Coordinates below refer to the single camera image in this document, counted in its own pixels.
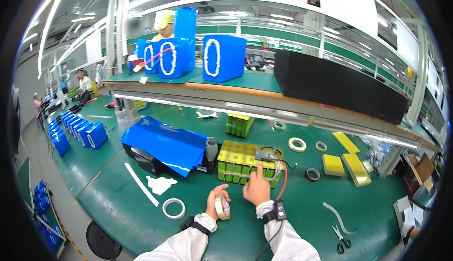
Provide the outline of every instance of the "cardboard box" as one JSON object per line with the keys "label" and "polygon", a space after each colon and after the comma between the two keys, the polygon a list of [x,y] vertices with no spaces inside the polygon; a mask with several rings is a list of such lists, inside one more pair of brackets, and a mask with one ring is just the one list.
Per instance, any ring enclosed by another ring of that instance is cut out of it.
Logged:
{"label": "cardboard box", "polygon": [[428,192],[431,191],[433,183],[429,180],[429,177],[434,171],[431,160],[426,154],[423,154],[420,161],[414,154],[408,155],[407,158],[411,162],[411,169],[407,171],[403,181],[409,193],[414,195],[421,185],[424,185]]}

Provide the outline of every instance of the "black wire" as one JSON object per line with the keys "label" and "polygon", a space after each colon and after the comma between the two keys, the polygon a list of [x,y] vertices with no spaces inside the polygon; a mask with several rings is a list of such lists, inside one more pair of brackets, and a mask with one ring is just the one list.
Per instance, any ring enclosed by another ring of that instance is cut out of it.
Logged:
{"label": "black wire", "polygon": [[264,148],[270,148],[272,150],[274,149],[274,147],[271,147],[271,146],[263,146],[263,147],[261,147],[261,150],[263,150]]}
{"label": "black wire", "polygon": [[282,229],[282,225],[283,225],[283,221],[280,222],[280,228],[279,230],[277,230],[277,232],[275,233],[275,235],[264,245],[263,249],[261,249],[261,251],[259,252],[258,256],[256,257],[255,261],[257,261],[261,254],[263,253],[264,249],[267,247],[267,245],[274,239],[275,236],[277,236],[277,234],[280,232],[280,230]]}

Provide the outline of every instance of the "electrical cable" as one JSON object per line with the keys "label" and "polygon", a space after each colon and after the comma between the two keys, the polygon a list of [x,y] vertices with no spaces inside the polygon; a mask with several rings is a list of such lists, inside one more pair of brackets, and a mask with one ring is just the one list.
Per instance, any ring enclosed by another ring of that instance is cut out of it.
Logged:
{"label": "electrical cable", "polygon": [[257,261],[261,254],[263,253],[264,249],[267,247],[267,245],[274,239],[274,237],[277,236],[277,234],[280,232],[280,230],[282,229],[282,226],[283,226],[283,221],[280,222],[280,228],[279,230],[277,230],[277,232],[275,233],[275,235],[263,246],[263,249],[261,249],[261,251],[258,253],[258,256],[256,257],[255,261]]}

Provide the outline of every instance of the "black stool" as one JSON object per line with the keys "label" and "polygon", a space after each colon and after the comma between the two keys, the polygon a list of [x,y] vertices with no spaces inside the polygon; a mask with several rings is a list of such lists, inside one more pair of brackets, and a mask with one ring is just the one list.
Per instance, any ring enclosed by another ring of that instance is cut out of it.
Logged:
{"label": "black stool", "polygon": [[115,261],[123,247],[116,243],[94,221],[87,228],[87,243],[93,253],[104,260]]}

